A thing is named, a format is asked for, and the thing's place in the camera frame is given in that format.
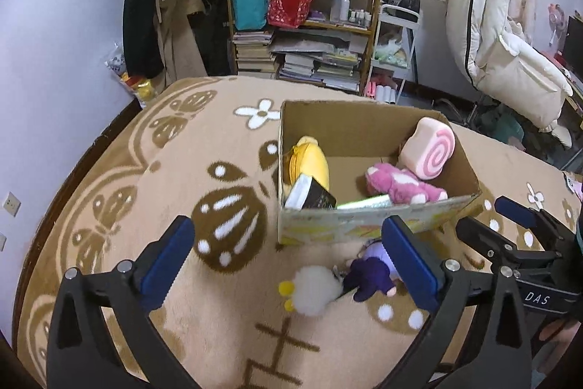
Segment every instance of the electrical socket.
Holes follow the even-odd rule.
[[[12,192],[8,192],[8,197],[4,200],[4,209],[12,216],[16,216],[20,208],[20,200],[15,197]]]

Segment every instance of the metal screw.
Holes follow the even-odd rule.
[[[132,261],[124,260],[117,265],[116,269],[121,273],[126,273],[131,271],[132,267],[133,267]]]
[[[445,261],[445,268],[451,272],[457,272],[460,268],[459,262],[454,261],[453,259],[448,259]]]
[[[502,266],[500,268],[500,274],[502,274],[504,277],[512,277],[513,272],[512,269],[508,266]]]
[[[77,269],[74,267],[71,267],[70,269],[67,269],[65,272],[65,278],[68,280],[74,279],[75,277],[77,277]]]

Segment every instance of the beige blanket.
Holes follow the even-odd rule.
[[[56,222],[27,289],[18,349],[38,381],[46,377],[48,326],[65,270],[109,271],[135,259],[178,214],[193,218],[195,246],[151,319],[203,388],[369,389],[386,376],[426,318],[403,288],[364,304],[345,297],[319,318],[285,312],[278,295],[279,281],[299,267],[341,264],[360,248],[277,244],[279,108],[300,98],[365,101],[283,81],[185,79],[115,139]],[[480,221],[522,249],[538,249],[530,232],[493,210],[494,197],[507,195],[574,229],[580,203],[560,171],[467,129],[455,132],[485,192]],[[228,229],[222,240],[214,237],[219,226]],[[422,238],[442,257],[488,269],[458,244],[451,225]],[[127,368],[140,374],[112,313],[106,317]],[[450,360],[465,325],[467,318]]]

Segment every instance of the computer monitor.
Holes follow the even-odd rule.
[[[569,17],[563,58],[572,68],[572,72],[583,81],[583,22],[574,17]]]

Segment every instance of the white fluffy plush toy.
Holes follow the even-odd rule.
[[[284,304],[287,311],[318,316],[342,295],[342,282],[324,266],[306,266],[296,272],[293,280],[279,284],[279,294],[288,298]]]

